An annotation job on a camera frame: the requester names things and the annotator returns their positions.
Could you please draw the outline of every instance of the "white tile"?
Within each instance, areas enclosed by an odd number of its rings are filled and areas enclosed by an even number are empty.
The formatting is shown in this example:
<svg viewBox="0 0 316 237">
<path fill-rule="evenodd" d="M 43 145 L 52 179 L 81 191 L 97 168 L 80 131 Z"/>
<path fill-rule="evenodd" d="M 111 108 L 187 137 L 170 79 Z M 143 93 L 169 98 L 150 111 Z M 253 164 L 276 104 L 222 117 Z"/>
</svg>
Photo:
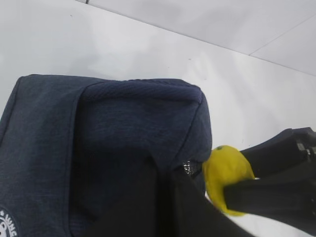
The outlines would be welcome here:
<svg viewBox="0 0 316 237">
<path fill-rule="evenodd" d="M 315 0 L 90 0 L 89 4 L 245 54 L 316 14 Z"/>
<path fill-rule="evenodd" d="M 316 16 L 253 54 L 316 75 Z"/>
<path fill-rule="evenodd" d="M 316 130 L 316 77 L 74 0 L 0 1 L 0 32 L 0 111 L 28 74 L 179 78 L 204 91 L 214 146 L 243 149 L 288 127 Z M 247 217 L 243 226 L 266 237 L 261 229 L 271 223 L 253 228 L 257 222 Z M 287 237 L 301 233 L 279 228 Z"/>
</svg>

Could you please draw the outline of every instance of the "white floor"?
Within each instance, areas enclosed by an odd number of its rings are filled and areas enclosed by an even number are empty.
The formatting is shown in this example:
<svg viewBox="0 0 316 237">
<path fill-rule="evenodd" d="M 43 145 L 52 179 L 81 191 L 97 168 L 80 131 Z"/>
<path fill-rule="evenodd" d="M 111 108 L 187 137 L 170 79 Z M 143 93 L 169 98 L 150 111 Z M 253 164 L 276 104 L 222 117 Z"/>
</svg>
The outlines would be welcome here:
<svg viewBox="0 0 316 237">
<path fill-rule="evenodd" d="M 184 79 L 206 94 L 214 146 L 316 130 L 316 77 L 74 0 L 0 0 L 1 112 L 28 74 Z M 258 237 L 308 236 L 261 217 L 235 221 Z"/>
</svg>

